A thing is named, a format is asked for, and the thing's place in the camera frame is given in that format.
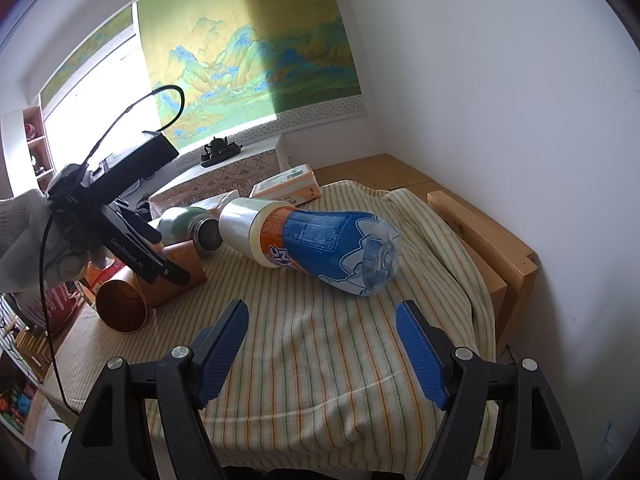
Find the green thermos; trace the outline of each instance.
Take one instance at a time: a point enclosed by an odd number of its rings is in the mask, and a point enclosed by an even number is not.
[[[213,254],[222,245],[218,220],[206,209],[199,207],[172,207],[167,209],[158,223],[165,246],[193,240],[200,254]]]

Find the box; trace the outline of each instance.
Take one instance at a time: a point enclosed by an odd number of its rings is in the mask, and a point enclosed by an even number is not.
[[[303,164],[256,184],[250,196],[267,200],[283,200],[298,206],[318,198],[320,187],[311,167]]]

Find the striped tablecloth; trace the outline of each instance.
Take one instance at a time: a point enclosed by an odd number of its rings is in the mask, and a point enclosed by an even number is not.
[[[442,412],[425,400],[395,329],[395,306],[413,299],[457,346],[495,357],[492,304],[471,259],[447,225],[405,189],[373,191],[350,181],[322,188],[314,210],[366,210],[402,233],[401,267],[381,294],[360,298],[290,269],[265,269],[228,246],[204,261],[209,279],[157,309],[140,332],[112,332],[86,308],[58,352],[67,398],[82,407],[104,363],[159,358],[215,322],[232,298],[250,308],[247,336],[217,400],[202,412],[224,465],[261,470],[357,468],[414,474]],[[72,426],[49,371],[44,392]],[[163,434],[147,405],[155,446]],[[493,439],[487,404],[478,458]]]

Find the hand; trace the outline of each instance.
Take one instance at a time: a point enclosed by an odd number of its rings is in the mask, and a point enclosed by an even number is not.
[[[0,200],[0,292],[38,285],[40,244],[49,216],[49,204],[39,189]],[[89,254],[77,241],[82,240],[78,229],[54,218],[44,257],[47,288],[84,276]]]

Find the mountain painting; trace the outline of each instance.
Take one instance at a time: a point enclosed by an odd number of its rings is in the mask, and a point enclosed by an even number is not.
[[[140,0],[151,85],[177,84],[176,148],[273,114],[360,94],[335,0]],[[157,97],[163,123],[179,108]]]

